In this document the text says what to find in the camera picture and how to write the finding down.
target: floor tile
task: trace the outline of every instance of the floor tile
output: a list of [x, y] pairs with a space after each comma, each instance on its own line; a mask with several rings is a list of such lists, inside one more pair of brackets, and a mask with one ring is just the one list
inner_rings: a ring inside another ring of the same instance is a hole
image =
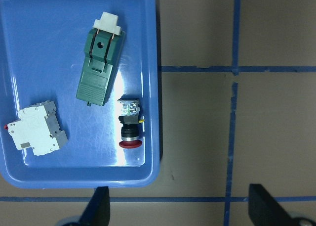
[[241, 0], [240, 65], [316, 65], [316, 0]]
[[[1, 225], [60, 226], [77, 220], [87, 203], [1, 202]], [[111, 203], [109, 226], [222, 225], [224, 203]]]
[[234, 0], [158, 0], [162, 65], [231, 65]]
[[316, 195], [316, 73], [241, 74], [233, 196], [261, 183], [275, 196]]
[[111, 197], [225, 196], [233, 77], [162, 75], [163, 159], [144, 188], [112, 188]]
[[223, 225], [224, 203], [112, 203], [111, 210], [109, 226], [209, 226]]
[[[281, 206], [291, 217], [307, 217], [309, 219], [315, 215], [316, 202], [281, 202]], [[230, 225], [232, 226], [253, 226], [248, 216], [248, 203], [231, 203]]]
[[55, 226], [63, 219], [72, 221], [86, 206], [87, 203], [77, 202], [0, 202], [1, 225]]

